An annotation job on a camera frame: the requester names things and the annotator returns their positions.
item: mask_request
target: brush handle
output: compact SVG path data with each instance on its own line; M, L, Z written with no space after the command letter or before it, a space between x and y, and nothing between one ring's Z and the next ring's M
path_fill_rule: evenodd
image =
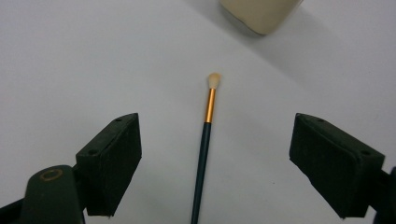
M211 123L208 122L204 123L204 129L202 131L202 139L201 139L201 149L199 152L197 179L195 181L195 193L194 193L194 203L192 205L191 224L198 223L199 209L201 206L201 196L204 186L207 151L209 150L211 127L212 127Z

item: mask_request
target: paintbrush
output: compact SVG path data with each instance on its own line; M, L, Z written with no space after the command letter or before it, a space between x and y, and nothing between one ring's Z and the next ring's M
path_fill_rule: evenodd
M209 76L209 97L205 114L204 129L202 131L201 149L199 153L197 177L195 181L194 202L192 205L191 224L198 223L201 196L204 186L207 151L209 150L210 130L212 127L213 109L215 105L216 88L219 85L221 75L212 73Z

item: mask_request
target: brush tip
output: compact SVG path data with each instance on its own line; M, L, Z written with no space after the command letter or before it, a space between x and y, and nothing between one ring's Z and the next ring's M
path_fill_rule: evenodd
M221 80L219 73L212 73L209 75L209 89L215 89L218 87Z

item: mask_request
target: white background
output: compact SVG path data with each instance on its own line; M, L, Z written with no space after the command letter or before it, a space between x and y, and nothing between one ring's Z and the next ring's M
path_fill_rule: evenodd
M190 223L207 97L223 74L200 223L341 220L289 160L294 115L326 119L396 165L396 1L305 0L272 35L217 0L1 1L0 206L35 172L74 165L138 112L143 158L116 215Z

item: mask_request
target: gold ferrule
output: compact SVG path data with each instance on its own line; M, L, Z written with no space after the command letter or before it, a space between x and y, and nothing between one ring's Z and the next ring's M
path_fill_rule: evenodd
M211 123L213 118L213 109L215 107L216 89L209 90L209 97L207 98L207 108L205 122Z

